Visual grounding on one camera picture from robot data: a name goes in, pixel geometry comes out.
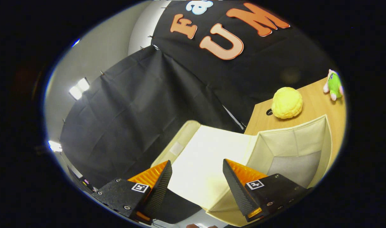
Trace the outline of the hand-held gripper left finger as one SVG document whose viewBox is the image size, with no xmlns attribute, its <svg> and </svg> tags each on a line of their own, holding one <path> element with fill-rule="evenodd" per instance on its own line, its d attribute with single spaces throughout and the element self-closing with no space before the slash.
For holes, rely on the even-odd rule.
<svg viewBox="0 0 386 228">
<path fill-rule="evenodd" d="M 135 222 L 151 225 L 172 176 L 166 160 L 129 179 L 117 178 L 92 194 L 98 202 Z"/>
</svg>

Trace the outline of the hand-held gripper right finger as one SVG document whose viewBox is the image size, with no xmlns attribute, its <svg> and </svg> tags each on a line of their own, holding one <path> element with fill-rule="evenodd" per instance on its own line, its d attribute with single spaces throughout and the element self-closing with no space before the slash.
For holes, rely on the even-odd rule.
<svg viewBox="0 0 386 228">
<path fill-rule="evenodd" d="M 230 159 L 223 160 L 223 174 L 247 222 L 275 217 L 310 192 L 282 174 L 265 175 Z"/>
</svg>

